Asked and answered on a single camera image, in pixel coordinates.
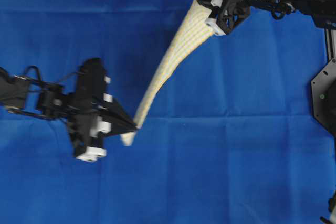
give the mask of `screw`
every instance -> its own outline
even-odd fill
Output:
[[[59,100],[59,99],[54,99],[54,105],[56,105],[56,106],[62,106],[62,101],[61,100]]]
[[[327,25],[328,26],[333,26],[333,27],[336,27],[336,22],[331,22],[330,20],[327,20]]]

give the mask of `blue fabric background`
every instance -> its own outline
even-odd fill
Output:
[[[0,66],[56,81],[100,57],[134,114],[192,0],[0,0]],[[132,147],[72,158],[61,122],[0,110],[1,223],[318,223],[335,190],[332,137],[312,118],[324,35],[252,8],[161,89]],[[75,80],[68,80],[67,91]],[[33,111],[36,96],[30,97]]]

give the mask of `blue tablecloth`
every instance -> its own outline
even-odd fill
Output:
[[[0,66],[56,81],[100,57],[133,115],[191,2],[0,0]],[[1,109],[1,223],[318,223],[335,190],[333,139],[311,116],[326,60],[310,17],[252,8],[178,67],[132,147],[108,138],[94,164],[61,122]]]

